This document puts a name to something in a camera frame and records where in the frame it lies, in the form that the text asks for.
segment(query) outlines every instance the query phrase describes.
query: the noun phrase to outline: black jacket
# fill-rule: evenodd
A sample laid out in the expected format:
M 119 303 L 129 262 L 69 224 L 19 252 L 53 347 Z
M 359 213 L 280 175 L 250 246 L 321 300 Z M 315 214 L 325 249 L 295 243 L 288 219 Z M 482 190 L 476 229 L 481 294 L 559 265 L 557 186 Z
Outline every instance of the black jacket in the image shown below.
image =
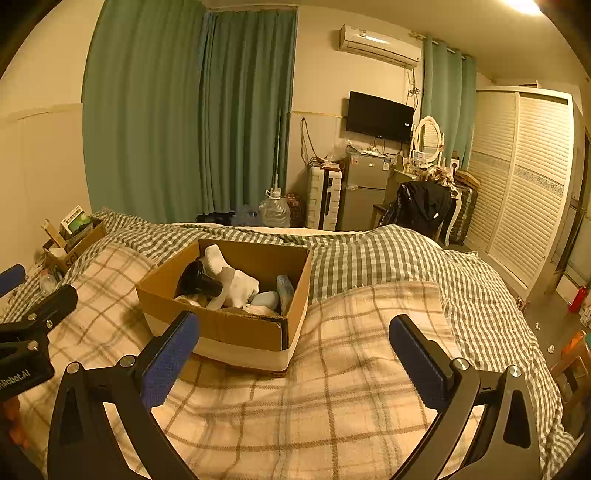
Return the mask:
M 379 226 L 399 225 L 433 237 L 452 205 L 449 188 L 432 181 L 401 183 Z

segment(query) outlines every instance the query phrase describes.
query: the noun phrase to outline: mini fridge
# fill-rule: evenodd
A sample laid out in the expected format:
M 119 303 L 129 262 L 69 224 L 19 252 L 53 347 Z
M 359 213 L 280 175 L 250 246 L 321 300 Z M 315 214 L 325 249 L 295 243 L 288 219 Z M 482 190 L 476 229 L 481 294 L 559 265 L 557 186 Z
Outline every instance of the mini fridge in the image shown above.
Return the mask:
M 374 205 L 384 203 L 389 170 L 389 158 L 349 155 L 343 175 L 338 230 L 349 232 L 370 228 Z

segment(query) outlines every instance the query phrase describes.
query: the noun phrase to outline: air conditioner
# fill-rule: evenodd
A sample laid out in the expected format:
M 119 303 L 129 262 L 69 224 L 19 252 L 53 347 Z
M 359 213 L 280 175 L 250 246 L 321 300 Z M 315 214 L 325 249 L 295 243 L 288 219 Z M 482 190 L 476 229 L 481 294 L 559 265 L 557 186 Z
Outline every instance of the air conditioner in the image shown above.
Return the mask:
M 421 60 L 421 48 L 380 33 L 343 25 L 340 49 L 373 59 L 415 68 Z

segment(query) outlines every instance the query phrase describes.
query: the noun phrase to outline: hand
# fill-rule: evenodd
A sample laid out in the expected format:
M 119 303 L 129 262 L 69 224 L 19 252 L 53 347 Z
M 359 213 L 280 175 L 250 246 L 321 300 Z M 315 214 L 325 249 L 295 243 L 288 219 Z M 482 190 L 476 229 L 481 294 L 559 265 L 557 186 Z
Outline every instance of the hand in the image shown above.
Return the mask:
M 21 445 L 23 448 L 29 447 L 29 441 L 25 434 L 25 429 L 22 427 L 21 422 L 21 403 L 18 401 L 18 397 L 10 398 L 2 404 L 2 412 L 4 417 L 9 421 L 8 434 L 16 445 Z

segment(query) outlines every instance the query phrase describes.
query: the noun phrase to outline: curtain rod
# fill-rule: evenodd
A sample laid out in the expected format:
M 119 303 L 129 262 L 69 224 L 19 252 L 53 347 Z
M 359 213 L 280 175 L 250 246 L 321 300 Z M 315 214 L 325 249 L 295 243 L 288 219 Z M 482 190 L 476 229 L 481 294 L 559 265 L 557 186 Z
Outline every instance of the curtain rod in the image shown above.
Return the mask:
M 425 35 L 421 35 L 420 33 L 415 33 L 415 32 L 410 32 L 410 36 L 412 38 L 418 38 L 420 40 L 426 40 L 427 39 L 427 37 Z M 437 40 L 433 40 L 433 43 L 435 45 L 439 45 L 439 42 Z M 449 53 L 453 53 L 453 54 L 457 53 L 456 50 L 454 50 L 453 48 L 450 48 L 450 47 L 447 48 L 447 51 Z M 464 55 L 462 55 L 462 60 L 465 60 L 465 59 L 466 59 L 466 57 Z
M 222 7 L 209 7 L 205 3 L 203 4 L 208 10 L 212 10 L 214 12 L 218 11 L 243 11 L 243 10 L 295 10 L 297 9 L 297 5 L 291 5 L 289 3 L 284 4 L 242 4 L 242 5 L 229 5 L 229 6 L 222 6 Z

